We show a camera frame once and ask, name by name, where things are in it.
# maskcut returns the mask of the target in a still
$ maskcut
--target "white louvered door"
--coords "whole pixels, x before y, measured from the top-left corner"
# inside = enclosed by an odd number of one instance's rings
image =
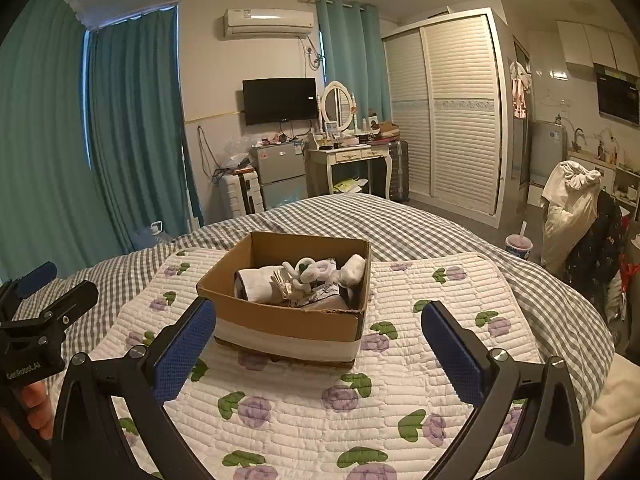
[[[431,123],[422,38],[417,28],[385,40],[393,122],[409,145],[409,190],[431,193]]]
[[[494,214],[500,97],[488,20],[472,16],[420,31],[431,109],[431,195]]]

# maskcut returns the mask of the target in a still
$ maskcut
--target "blue curtain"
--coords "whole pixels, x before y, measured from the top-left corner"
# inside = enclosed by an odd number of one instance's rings
[[[339,81],[356,97],[358,119],[375,110],[380,120],[391,119],[385,54],[380,38],[378,9],[342,0],[318,1],[318,21],[324,48],[326,80]]]
[[[102,28],[89,39],[92,161],[127,250],[135,233],[152,222],[162,220],[164,230],[177,236],[187,232],[191,216],[176,31],[174,7]],[[199,209],[197,195],[190,198]]]
[[[0,45],[0,262],[17,278],[58,276],[120,254],[86,159],[84,27],[63,0],[30,0]]]

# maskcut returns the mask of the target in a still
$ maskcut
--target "air conditioner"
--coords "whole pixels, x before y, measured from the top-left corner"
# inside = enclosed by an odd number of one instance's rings
[[[227,38],[296,38],[308,36],[314,26],[314,14],[289,9],[229,9],[225,12]]]

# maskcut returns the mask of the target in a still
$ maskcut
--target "wardrobe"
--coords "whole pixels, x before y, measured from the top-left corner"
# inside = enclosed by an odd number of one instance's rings
[[[503,57],[500,33],[513,50],[506,24],[491,9],[478,9],[383,38],[392,119],[409,143],[411,199],[494,227],[513,131],[505,81],[511,60]]]

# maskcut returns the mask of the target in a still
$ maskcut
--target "quilted mat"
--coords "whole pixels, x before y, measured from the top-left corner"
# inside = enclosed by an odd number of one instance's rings
[[[162,264],[122,307],[91,358],[149,344],[196,298],[196,283],[224,254],[192,248]],[[351,370],[274,361],[209,342],[172,421],[217,480],[419,480],[472,408],[455,394],[420,329],[426,300],[441,300],[488,348],[539,362],[536,343],[505,279],[487,257],[461,253],[372,264],[360,352]],[[52,390],[54,402],[62,381]],[[116,412],[138,463],[156,468],[126,404]],[[519,415],[514,404],[480,474],[495,468]]]

